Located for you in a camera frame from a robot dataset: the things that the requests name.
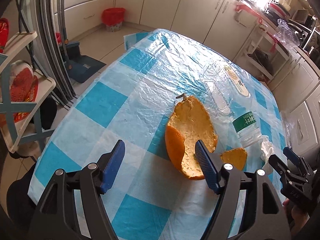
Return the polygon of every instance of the orange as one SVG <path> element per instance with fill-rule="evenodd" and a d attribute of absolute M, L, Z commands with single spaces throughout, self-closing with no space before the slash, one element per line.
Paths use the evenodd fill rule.
<path fill-rule="evenodd" d="M 172 164 L 188 179 L 204 179 L 195 156 L 196 141 L 201 139 L 209 152 L 218 143 L 209 114 L 194 96 L 179 102 L 169 118 L 165 131 L 165 144 Z"/>

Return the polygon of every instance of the trash can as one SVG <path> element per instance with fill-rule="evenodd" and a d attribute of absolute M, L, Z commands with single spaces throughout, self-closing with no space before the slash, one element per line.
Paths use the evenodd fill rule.
<path fill-rule="evenodd" d="M 106 25 L 107 31 L 116 32 L 121 29 L 124 12 L 124 8 L 109 8 L 103 11 L 101 20 Z"/>

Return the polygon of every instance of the green bottle label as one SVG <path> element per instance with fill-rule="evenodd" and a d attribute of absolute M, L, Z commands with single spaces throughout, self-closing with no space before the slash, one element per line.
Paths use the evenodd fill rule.
<path fill-rule="evenodd" d="M 253 116 L 252 112 L 247 112 L 246 114 L 241 115 L 237 119 L 235 119 L 232 124 L 236 129 L 236 132 L 241 131 L 242 129 L 246 128 L 250 124 L 256 122 L 256 119 Z"/>

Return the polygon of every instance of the screw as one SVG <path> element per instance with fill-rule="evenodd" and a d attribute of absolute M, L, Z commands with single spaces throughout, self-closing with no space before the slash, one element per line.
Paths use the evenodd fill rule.
<path fill-rule="evenodd" d="M 62 175 L 62 174 L 63 174 L 63 170 L 62 170 L 62 169 L 56 170 L 56 175 L 57 175 L 57 176 L 60 176 L 60 175 Z"/>
<path fill-rule="evenodd" d="M 96 163 L 90 163 L 90 164 L 88 165 L 88 169 L 89 169 L 89 170 L 94 170 L 96 167 L 97 167 L 97 164 L 96 164 Z"/>
<path fill-rule="evenodd" d="M 229 171 L 233 169 L 233 166 L 230 163 L 226 163 L 225 165 L 223 165 L 223 167 Z"/>
<path fill-rule="evenodd" d="M 264 170 L 257 170 L 257 174 L 260 175 L 260 176 L 263 176 L 265 173 Z"/>

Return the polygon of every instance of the human hand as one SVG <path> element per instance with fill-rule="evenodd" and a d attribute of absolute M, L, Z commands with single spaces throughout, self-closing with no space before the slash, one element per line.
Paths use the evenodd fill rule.
<path fill-rule="evenodd" d="M 287 206 L 289 205 L 290 199 L 286 199 L 282 205 L 284 206 L 284 212 L 287 214 Z M 294 205 L 291 210 L 291 216 L 294 220 L 294 226 L 291 229 L 291 235 L 295 236 L 308 221 L 308 213 L 302 211 L 298 206 Z"/>

